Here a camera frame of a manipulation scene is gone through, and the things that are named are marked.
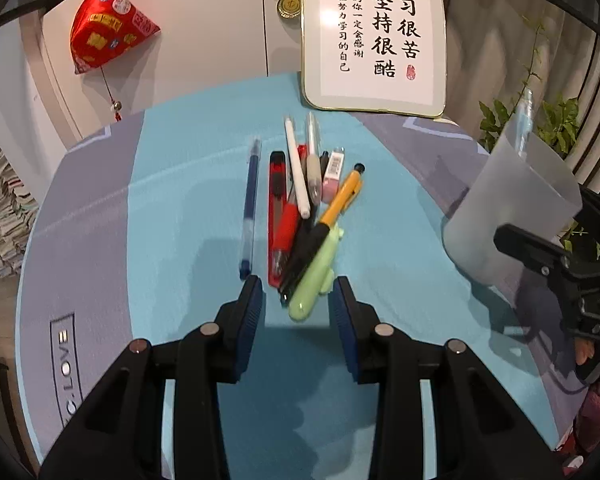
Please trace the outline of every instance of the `pile of books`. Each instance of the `pile of books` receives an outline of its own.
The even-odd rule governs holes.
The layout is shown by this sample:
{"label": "pile of books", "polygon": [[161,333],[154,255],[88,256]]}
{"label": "pile of books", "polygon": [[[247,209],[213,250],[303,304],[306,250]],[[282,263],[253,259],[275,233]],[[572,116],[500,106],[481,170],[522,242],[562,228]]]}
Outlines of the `pile of books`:
{"label": "pile of books", "polygon": [[0,149],[0,275],[19,273],[38,203]]}

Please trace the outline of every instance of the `translucent pen cup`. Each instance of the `translucent pen cup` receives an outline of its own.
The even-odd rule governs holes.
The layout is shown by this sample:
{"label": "translucent pen cup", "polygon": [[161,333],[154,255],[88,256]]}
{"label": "translucent pen cup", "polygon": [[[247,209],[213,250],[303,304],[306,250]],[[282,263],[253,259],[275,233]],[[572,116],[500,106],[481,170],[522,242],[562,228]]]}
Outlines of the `translucent pen cup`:
{"label": "translucent pen cup", "polygon": [[511,120],[443,230],[448,256],[485,285],[520,266],[496,249],[493,235],[499,226],[513,224],[552,240],[582,208],[578,182],[560,156],[531,134],[525,160],[516,153],[515,140]]}

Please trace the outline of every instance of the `light green highlighter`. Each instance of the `light green highlighter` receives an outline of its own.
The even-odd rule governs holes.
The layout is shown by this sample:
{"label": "light green highlighter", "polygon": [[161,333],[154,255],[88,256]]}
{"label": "light green highlighter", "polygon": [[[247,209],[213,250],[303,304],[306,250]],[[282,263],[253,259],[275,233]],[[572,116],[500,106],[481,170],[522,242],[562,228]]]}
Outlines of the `light green highlighter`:
{"label": "light green highlighter", "polygon": [[326,294],[331,290],[335,278],[331,264],[343,234],[344,231],[338,227],[338,224],[334,225],[314,260],[307,267],[288,304],[289,317],[294,321],[307,319],[314,309],[318,293]]}

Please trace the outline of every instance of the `screw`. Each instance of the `screw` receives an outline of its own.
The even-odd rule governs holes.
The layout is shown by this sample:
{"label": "screw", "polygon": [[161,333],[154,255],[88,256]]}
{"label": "screw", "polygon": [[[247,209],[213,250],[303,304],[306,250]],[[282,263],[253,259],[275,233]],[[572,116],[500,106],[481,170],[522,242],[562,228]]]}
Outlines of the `screw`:
{"label": "screw", "polygon": [[459,339],[451,339],[446,345],[455,354],[461,354],[466,350],[464,341],[460,341]]}
{"label": "screw", "polygon": [[200,333],[202,335],[215,335],[218,332],[220,332],[220,327],[217,323],[205,323],[203,326],[200,327]]}
{"label": "screw", "polygon": [[144,352],[146,350],[146,347],[146,339],[134,339],[131,343],[129,343],[129,350],[131,350],[134,354]]}
{"label": "screw", "polygon": [[389,337],[391,335],[394,334],[394,327],[392,327],[390,324],[388,323],[378,323],[375,328],[374,331],[382,337]]}

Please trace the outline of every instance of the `blue tablecloth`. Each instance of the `blue tablecloth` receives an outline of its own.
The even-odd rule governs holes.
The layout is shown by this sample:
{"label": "blue tablecloth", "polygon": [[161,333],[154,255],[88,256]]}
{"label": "blue tablecloth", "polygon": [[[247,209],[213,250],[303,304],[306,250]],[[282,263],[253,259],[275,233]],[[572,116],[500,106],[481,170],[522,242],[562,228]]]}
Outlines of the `blue tablecloth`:
{"label": "blue tablecloth", "polygon": [[[325,299],[298,325],[266,285],[269,153],[286,148],[283,115],[296,118],[302,137],[306,112],[296,74],[250,80],[125,118],[65,156],[36,221],[18,295],[18,379],[39,458],[127,341],[181,338],[237,297],[248,145],[260,136],[253,270],[265,283],[266,322],[240,383],[219,388],[232,478],[366,478],[376,388],[352,382],[328,330]],[[346,149],[344,173],[356,162],[366,166],[363,190],[340,221],[336,273],[413,338],[466,341],[555,445],[584,394],[555,298],[522,272],[500,292],[471,284],[441,243],[445,212],[487,155],[454,124],[317,117],[324,149]],[[423,391],[432,477],[426,384]],[[172,396],[168,384],[167,463]]]}

